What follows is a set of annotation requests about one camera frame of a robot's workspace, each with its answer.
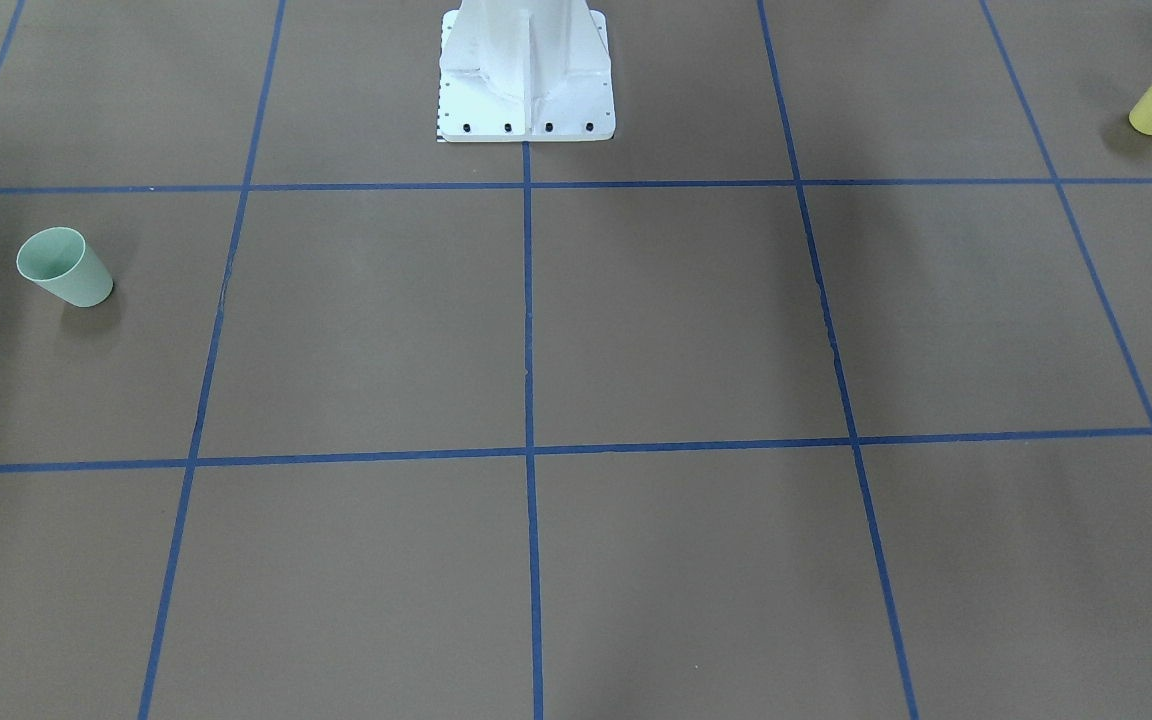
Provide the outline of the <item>green plastic cup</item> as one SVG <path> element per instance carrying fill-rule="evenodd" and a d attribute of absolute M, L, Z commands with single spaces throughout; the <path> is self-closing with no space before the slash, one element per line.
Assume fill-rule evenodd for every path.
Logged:
<path fill-rule="evenodd" d="M 109 300 L 114 278 L 81 232 L 52 227 L 18 247 L 15 268 L 26 281 L 71 306 L 97 306 Z"/>

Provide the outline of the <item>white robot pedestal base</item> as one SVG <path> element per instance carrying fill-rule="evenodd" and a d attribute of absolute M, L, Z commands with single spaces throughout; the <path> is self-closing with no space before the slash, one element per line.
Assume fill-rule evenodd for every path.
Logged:
<path fill-rule="evenodd" d="M 462 1 L 440 31 L 438 141 L 616 135 L 608 23 L 585 1 Z"/>

